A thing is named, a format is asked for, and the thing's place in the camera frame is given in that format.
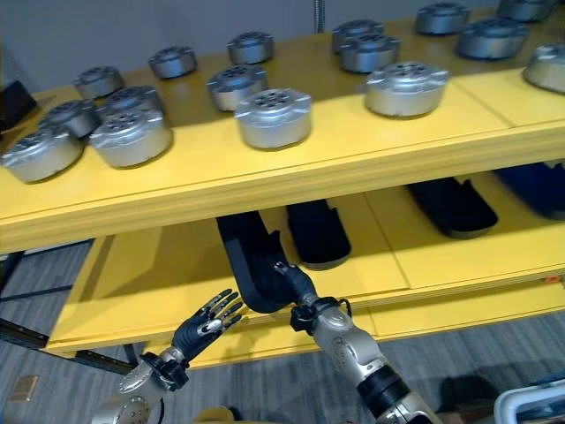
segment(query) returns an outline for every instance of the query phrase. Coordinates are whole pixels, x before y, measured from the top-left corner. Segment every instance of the yellow shelf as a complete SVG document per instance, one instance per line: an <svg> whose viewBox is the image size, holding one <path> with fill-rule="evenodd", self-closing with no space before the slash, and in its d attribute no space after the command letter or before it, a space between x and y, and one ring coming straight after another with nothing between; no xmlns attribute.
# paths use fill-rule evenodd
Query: yellow shelf
<svg viewBox="0 0 565 424"><path fill-rule="evenodd" d="M366 194L412 288L528 281L565 270L564 222L534 214L492 172L469 178L499 217L488 234L470 240L440 234L403 186Z"/></svg>
<svg viewBox="0 0 565 424"><path fill-rule="evenodd" d="M228 65L225 54L200 57L199 69L180 79L130 72L128 85L154 85L161 94L173 148L134 170L113 170L87 148L67 172L35 185L0 169L0 253L564 157L565 118L554 112L554 94L523 84L493 90L507 100L486 104L467 86L474 79L464 76L488 72L479 85L498 87L491 71L523 66L536 43L558 40L564 11L560 6L531 26L519 58L496 63L456 57L453 37L415 35L411 19L390 24L389 32L403 38L401 59L429 56L434 64L433 57L446 56L455 74L441 106L413 120L378 117L363 106L365 77L339 70L328 34L278 42L276 58L265 64L269 85L303 90L314 104L311 135L276 152L247 147L231 114L210 103L205 83ZM36 96L44 110L76 97L72 87ZM514 124L506 116L521 113L524 97L536 99L539 113ZM32 131L40 117L35 112L7 132L6 144Z"/></svg>
<svg viewBox="0 0 565 424"><path fill-rule="evenodd" d="M561 284L540 281L357 311L354 322L377 340L393 340L449 329L495 323L565 308ZM170 338L151 341L146 350L161 352ZM191 362L191 367L258 360L318 350L304 332L288 322L242 324L225 333Z"/></svg>
<svg viewBox="0 0 565 424"><path fill-rule="evenodd" d="M565 96L528 90L531 85L524 80L522 69L467 75L455 83L513 126L565 119Z"/></svg>
<svg viewBox="0 0 565 424"><path fill-rule="evenodd" d="M308 271L320 296L354 309L493 289L565 273L565 223L536 216L491 174L473 175L499 214L491 233L453 240L435 230L403 187L331 199L351 257ZM298 261L283 208L261 211ZM98 238L53 330L48 349L78 349L170 337L190 311L226 287L236 289L215 220ZM289 310L247 311L252 325L288 321Z"/></svg>

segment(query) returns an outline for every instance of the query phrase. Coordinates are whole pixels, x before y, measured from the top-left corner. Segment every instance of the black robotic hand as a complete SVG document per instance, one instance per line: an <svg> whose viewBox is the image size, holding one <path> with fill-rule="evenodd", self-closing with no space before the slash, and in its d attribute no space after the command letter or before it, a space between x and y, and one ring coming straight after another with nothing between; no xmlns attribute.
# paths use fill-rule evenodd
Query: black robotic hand
<svg viewBox="0 0 565 424"><path fill-rule="evenodd" d="M185 361L193 360L225 330L241 320L237 311L243 302L236 301L237 296L238 293L231 289L222 291L178 327L172 345L183 353Z"/></svg>

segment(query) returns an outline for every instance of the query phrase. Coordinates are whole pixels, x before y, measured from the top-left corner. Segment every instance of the robot forearm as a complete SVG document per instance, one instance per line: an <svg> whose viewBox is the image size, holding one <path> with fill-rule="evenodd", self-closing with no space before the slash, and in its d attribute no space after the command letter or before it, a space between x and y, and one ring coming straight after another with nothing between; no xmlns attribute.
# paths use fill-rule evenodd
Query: robot forearm
<svg viewBox="0 0 565 424"><path fill-rule="evenodd" d="M214 296L175 331L172 346L160 355L141 355L143 361L120 382L116 396L106 402L92 424L145 424L153 407L167 391L188 382L189 361L241 319L243 305L230 289Z"/></svg>
<svg viewBox="0 0 565 424"><path fill-rule="evenodd" d="M357 389L378 423L441 424L390 366L371 335L342 312L336 299L319 298L310 278L297 267L279 262L275 269L287 277L295 293L297 305L290 318L292 328L305 330L313 336L316 344Z"/></svg>

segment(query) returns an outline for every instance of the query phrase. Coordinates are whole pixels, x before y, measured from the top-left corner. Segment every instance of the black foam insert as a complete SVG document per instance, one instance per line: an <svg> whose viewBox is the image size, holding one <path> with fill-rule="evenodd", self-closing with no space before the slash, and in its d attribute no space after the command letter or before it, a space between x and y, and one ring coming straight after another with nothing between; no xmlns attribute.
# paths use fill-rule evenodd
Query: black foam insert
<svg viewBox="0 0 565 424"><path fill-rule="evenodd" d="M530 163L495 170L494 173L538 214L565 221L565 170L562 163L554 168L545 163Z"/></svg>
<svg viewBox="0 0 565 424"><path fill-rule="evenodd" d="M487 232L498 216L468 179L440 178L407 185L414 200L443 234L470 239Z"/></svg>
<svg viewBox="0 0 565 424"><path fill-rule="evenodd" d="M237 287L253 311L272 313L289 305L293 296L274 265L288 263L279 231L267 232L257 211L216 218Z"/></svg>
<svg viewBox="0 0 565 424"><path fill-rule="evenodd" d="M290 233L302 262L324 264L350 254L351 244L337 209L329 208L325 200L306 201L286 208Z"/></svg>

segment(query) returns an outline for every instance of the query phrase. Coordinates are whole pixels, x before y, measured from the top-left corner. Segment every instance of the upper shelf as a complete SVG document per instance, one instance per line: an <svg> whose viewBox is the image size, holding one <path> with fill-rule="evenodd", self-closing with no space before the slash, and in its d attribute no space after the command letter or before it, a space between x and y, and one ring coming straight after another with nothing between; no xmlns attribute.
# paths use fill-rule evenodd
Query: upper shelf
<svg viewBox="0 0 565 424"><path fill-rule="evenodd" d="M518 57L495 63L456 57L455 37L415 35L411 19L389 24L387 32L403 39L401 60L442 64L455 75L441 106L413 120L364 107L365 76L339 69L328 34L278 42L265 64L269 85L305 91L314 105L310 136L275 152L247 147L231 114L207 98L206 80L229 64L226 54L200 57L199 69L180 79L127 73L128 85L156 86L174 127L173 148L132 170L113 170L87 148L67 172L35 185L1 169L0 252L564 157L565 108L555 107L562 96L526 84L501 87L494 72L517 75L533 47L563 39L556 28L564 19L560 6L531 26ZM488 93L475 93L476 85ZM43 110L77 97L72 87L36 96ZM519 119L524 98L537 111L527 120ZM6 144L31 132L41 115L4 134Z"/></svg>

